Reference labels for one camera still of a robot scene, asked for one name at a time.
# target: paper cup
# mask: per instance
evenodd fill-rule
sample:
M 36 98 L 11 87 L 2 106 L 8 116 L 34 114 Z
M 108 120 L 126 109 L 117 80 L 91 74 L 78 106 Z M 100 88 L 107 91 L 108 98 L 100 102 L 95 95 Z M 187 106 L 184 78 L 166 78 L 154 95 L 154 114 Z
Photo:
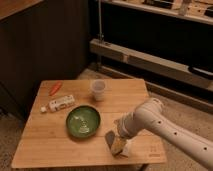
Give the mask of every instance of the paper cup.
M 93 97 L 96 101 L 104 100 L 104 91 L 106 84 L 103 80 L 94 80 L 90 85 Z

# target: red chili pepper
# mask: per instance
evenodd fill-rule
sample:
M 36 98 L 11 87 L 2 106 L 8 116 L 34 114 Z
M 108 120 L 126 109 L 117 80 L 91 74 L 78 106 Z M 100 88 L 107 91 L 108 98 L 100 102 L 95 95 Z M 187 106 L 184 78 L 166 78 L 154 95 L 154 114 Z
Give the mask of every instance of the red chili pepper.
M 51 88 L 51 90 L 50 90 L 50 92 L 49 92 L 49 96 L 54 95 L 54 94 L 61 88 L 61 86 L 62 86 L 62 82 L 60 82 L 60 81 L 56 82 L 56 83 L 52 86 L 52 88 Z

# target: wooden surface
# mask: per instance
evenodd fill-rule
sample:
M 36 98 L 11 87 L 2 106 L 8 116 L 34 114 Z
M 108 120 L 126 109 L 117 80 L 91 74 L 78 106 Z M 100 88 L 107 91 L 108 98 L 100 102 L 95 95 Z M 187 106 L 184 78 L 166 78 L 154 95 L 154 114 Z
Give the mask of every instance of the wooden surface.
M 166 161 L 161 139 L 143 130 L 132 140 L 129 158 L 114 158 L 104 135 L 115 128 L 115 119 L 132 111 L 147 99 L 148 93 L 142 79 L 107 79 L 105 100 L 95 102 L 90 93 L 90 80 L 63 81 L 63 86 L 53 97 L 48 92 L 55 81 L 42 82 L 31 114 L 15 153 L 13 168 L 40 168 L 62 166 L 123 165 L 162 163 Z M 40 107 L 49 100 L 73 94 L 75 106 L 56 113 L 41 114 Z M 65 120 L 68 113 L 79 105 L 94 106 L 101 115 L 101 125 L 95 136 L 76 140 L 68 136 Z
M 0 0 L 0 20 L 43 0 Z

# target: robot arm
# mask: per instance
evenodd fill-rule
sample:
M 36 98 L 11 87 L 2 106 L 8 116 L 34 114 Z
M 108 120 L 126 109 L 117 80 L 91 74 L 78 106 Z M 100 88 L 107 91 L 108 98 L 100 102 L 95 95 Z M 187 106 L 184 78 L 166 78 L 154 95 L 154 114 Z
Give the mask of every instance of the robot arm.
M 213 170 L 213 142 L 172 123 L 162 113 L 163 104 L 151 98 L 118 121 L 118 133 L 131 139 L 142 129 L 166 139 L 209 170 Z

